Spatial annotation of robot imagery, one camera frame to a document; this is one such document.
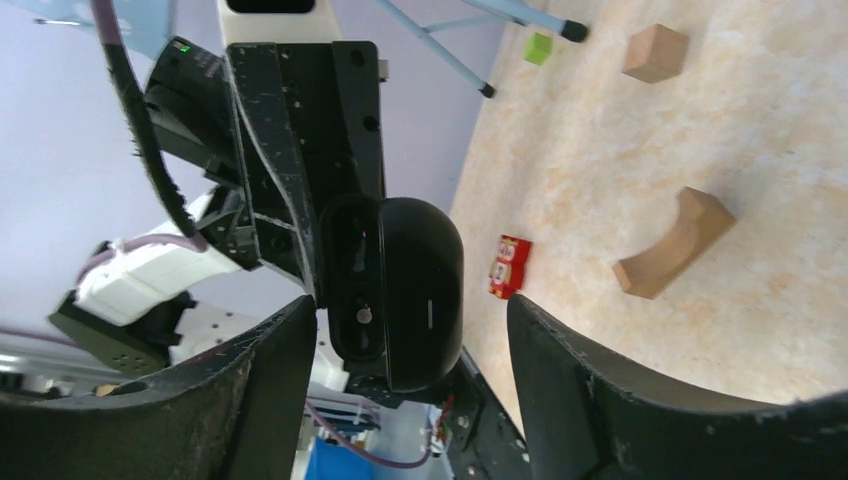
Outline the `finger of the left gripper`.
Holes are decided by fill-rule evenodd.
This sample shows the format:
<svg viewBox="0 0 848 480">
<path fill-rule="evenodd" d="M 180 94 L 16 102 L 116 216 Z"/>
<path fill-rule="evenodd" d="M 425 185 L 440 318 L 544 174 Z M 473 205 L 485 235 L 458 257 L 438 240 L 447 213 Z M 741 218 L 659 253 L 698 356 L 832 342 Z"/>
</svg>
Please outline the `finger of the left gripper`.
<svg viewBox="0 0 848 480">
<path fill-rule="evenodd" d="M 370 41 L 278 46 L 284 95 L 317 210 L 385 197 L 378 50 Z"/>
</svg>

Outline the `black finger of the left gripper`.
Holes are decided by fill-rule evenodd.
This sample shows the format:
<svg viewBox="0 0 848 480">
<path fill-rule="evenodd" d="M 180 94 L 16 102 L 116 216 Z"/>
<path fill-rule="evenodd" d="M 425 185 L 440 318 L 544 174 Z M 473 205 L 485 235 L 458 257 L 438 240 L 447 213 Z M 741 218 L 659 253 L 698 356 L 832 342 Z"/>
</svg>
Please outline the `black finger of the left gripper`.
<svg viewBox="0 0 848 480">
<path fill-rule="evenodd" d="M 321 294 L 317 254 L 320 240 L 301 144 L 291 126 L 277 45 L 238 43 L 227 47 L 235 102 L 259 159 L 280 193 L 298 237 L 298 260 L 308 293 Z"/>
</svg>

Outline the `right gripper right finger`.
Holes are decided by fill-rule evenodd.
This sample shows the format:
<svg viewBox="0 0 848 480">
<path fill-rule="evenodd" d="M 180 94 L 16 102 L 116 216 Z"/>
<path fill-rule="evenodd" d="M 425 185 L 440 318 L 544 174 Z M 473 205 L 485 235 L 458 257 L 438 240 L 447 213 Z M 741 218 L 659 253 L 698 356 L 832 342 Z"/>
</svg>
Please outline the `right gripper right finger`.
<svg viewBox="0 0 848 480">
<path fill-rule="evenodd" d="M 524 296 L 510 357 L 537 479 L 843 479 L 847 396 L 776 405 L 701 388 L 567 327 Z"/>
</svg>

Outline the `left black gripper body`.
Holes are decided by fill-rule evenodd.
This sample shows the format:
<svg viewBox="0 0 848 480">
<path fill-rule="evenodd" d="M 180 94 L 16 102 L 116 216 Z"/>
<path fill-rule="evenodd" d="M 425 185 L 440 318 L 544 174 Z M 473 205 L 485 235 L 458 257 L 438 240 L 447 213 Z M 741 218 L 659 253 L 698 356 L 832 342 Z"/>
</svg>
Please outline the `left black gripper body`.
<svg viewBox="0 0 848 480">
<path fill-rule="evenodd" d="M 259 267 L 238 171 L 223 59 L 180 36 L 160 53 L 143 94 L 161 149 L 203 170 L 214 182 L 194 213 L 209 244 L 244 270 Z"/>
</svg>

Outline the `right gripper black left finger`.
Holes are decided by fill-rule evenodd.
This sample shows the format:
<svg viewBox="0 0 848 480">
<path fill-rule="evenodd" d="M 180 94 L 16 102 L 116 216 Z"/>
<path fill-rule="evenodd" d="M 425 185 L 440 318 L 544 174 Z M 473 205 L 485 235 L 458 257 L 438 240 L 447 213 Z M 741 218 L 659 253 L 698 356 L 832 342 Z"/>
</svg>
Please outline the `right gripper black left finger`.
<svg viewBox="0 0 848 480">
<path fill-rule="evenodd" d="M 302 296 L 110 394 L 1 406 L 5 479 L 287 479 L 316 348 Z"/>
</svg>

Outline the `black oval charging case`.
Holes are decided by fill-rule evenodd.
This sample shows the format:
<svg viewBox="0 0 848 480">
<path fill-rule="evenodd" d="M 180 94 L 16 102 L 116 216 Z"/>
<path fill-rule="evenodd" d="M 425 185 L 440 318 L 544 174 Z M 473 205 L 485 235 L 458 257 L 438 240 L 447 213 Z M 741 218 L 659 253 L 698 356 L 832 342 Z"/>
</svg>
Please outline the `black oval charging case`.
<svg viewBox="0 0 848 480">
<path fill-rule="evenodd" d="M 464 250 L 451 219 L 415 198 L 348 196 L 321 218 L 330 340 L 378 365 L 391 390 L 441 381 L 462 347 Z"/>
</svg>

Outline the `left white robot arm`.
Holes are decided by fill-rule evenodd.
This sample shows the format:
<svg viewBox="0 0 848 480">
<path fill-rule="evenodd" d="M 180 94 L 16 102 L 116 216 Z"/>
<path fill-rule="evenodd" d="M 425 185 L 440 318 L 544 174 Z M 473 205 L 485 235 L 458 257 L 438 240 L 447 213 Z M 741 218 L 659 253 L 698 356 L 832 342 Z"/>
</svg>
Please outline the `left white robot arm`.
<svg viewBox="0 0 848 480">
<path fill-rule="evenodd" d="M 115 332 L 205 280 L 260 266 L 327 313 L 354 370 L 387 359 L 377 49 L 327 1 L 220 1 L 222 53 L 175 36 L 145 84 L 117 5 L 89 5 L 137 156 L 168 221 L 81 268 L 87 334 Z"/>
</svg>

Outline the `red owl number block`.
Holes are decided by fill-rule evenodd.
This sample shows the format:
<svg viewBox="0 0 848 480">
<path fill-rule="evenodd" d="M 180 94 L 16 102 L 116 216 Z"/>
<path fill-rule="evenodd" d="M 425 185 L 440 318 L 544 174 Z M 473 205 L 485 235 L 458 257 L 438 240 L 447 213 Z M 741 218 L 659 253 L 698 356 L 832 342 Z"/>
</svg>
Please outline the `red owl number block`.
<svg viewBox="0 0 848 480">
<path fill-rule="evenodd" d="M 500 236 L 489 272 L 490 294 L 507 300 L 522 289 L 532 248 L 532 241 L 510 235 Z"/>
</svg>

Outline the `small green cube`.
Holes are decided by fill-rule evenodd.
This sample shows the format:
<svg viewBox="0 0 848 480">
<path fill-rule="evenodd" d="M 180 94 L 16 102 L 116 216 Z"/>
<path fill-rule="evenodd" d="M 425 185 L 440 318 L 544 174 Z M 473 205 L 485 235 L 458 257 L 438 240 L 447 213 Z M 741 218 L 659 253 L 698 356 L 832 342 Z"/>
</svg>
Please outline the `small green cube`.
<svg viewBox="0 0 848 480">
<path fill-rule="evenodd" d="M 525 43 L 523 59 L 530 64 L 542 66 L 552 55 L 553 44 L 552 36 L 534 32 Z"/>
</svg>

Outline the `wooden arch block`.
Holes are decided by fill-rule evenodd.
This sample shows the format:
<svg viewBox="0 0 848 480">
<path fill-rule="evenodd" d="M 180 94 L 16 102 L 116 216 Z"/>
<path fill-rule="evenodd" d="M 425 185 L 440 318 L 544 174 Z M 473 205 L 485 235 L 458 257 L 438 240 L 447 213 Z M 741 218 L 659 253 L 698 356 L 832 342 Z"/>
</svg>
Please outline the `wooden arch block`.
<svg viewBox="0 0 848 480">
<path fill-rule="evenodd" d="M 685 187 L 676 200 L 678 215 L 669 231 L 646 250 L 613 265 L 624 293 L 656 298 L 737 223 L 723 203 L 706 192 Z"/>
</svg>

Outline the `small wooden cube near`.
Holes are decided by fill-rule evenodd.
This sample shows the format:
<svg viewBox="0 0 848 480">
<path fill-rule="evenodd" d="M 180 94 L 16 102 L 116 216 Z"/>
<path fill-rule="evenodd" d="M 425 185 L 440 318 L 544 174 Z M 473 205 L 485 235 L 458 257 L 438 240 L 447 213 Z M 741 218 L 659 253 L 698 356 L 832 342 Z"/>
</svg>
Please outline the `small wooden cube near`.
<svg viewBox="0 0 848 480">
<path fill-rule="evenodd" d="M 630 37 L 622 73 L 647 84 L 676 77 L 683 70 L 689 43 L 683 33 L 651 25 Z"/>
</svg>

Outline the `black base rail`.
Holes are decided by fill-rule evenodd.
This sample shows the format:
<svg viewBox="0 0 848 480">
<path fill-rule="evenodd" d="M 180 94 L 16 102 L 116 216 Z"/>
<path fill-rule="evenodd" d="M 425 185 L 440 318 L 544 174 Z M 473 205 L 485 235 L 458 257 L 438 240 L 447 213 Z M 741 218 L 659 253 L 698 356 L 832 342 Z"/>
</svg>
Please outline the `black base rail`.
<svg viewBox="0 0 848 480">
<path fill-rule="evenodd" d="M 444 420 L 446 458 L 458 480 L 531 480 L 524 437 L 471 355 L 462 350 Z"/>
</svg>

